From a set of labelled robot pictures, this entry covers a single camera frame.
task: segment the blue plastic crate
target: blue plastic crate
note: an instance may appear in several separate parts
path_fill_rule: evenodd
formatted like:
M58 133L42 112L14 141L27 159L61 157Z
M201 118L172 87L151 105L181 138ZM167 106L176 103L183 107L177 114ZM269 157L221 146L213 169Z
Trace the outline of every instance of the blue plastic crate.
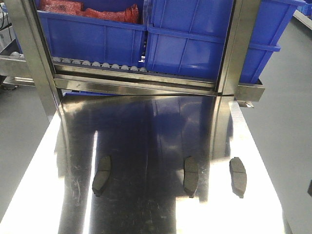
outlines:
M148 25L145 64L150 71L216 80L225 40L219 37L164 30ZM256 83L279 46L251 43L240 82Z
M154 27L225 37L233 1L154 0L151 23ZM297 6L303 0L263 0L251 42L276 45Z
M140 14L143 0L79 0L85 8L122 11L134 3ZM139 66L146 26L89 17L38 11L50 53L54 57Z
M225 37L232 0L154 0L154 27L193 34Z
M312 0L305 0L305 2L307 4L304 6L299 6L297 10L306 16L310 16L312 15Z

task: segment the gray brake pad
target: gray brake pad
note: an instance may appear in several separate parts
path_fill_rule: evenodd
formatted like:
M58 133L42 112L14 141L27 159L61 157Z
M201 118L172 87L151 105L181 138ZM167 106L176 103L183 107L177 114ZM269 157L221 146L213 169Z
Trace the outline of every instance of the gray brake pad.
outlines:
M244 198L247 185L247 174L244 164L238 157L230 161L230 173L232 179L232 190L240 198Z
M101 196L106 188L107 181L111 174L112 160L110 156L103 157L97 166L97 173L94 176L92 190L96 196Z
M198 166L194 157L184 160L183 188L190 198L193 198L198 186Z

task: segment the gray floor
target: gray floor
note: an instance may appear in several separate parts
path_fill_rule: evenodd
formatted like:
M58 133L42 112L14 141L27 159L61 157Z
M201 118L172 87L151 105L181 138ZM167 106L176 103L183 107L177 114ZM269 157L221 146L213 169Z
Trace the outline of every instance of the gray floor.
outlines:
M260 79L266 91L243 108L294 234L312 234L312 32L288 25Z
M294 234L312 233L312 207L296 199L312 179L311 42L312 32L293 20L261 76L261 101L243 109ZM34 88L0 94L0 219L47 125Z

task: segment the metal table surface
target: metal table surface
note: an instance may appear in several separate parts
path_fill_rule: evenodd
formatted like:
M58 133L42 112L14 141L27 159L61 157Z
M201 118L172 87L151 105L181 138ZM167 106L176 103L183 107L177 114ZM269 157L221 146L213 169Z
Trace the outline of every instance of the metal table surface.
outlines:
M104 156L112 158L112 174L96 197L91 184ZM199 165L194 198L183 190L189 156ZM244 198L232 191L233 157L246 168ZM290 230L233 98L67 96L0 223L0 234L20 233Z

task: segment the red package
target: red package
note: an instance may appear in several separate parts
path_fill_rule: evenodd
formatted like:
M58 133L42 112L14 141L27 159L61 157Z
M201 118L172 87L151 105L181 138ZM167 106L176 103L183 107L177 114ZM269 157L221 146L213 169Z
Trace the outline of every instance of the red package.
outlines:
M102 20L113 20L119 22L138 23L138 8L134 4L128 7L125 11L110 12L110 11L96 11L91 8L86 9L85 16L98 18Z
M102 20L113 20L119 22L138 23L138 8L134 4L125 11L109 12L96 11L87 8L83 11L83 3L70 0L41 0L39 9L42 11L56 12L68 15L86 16Z
M40 10L76 15L77 11L83 11L83 3L70 0L41 0Z

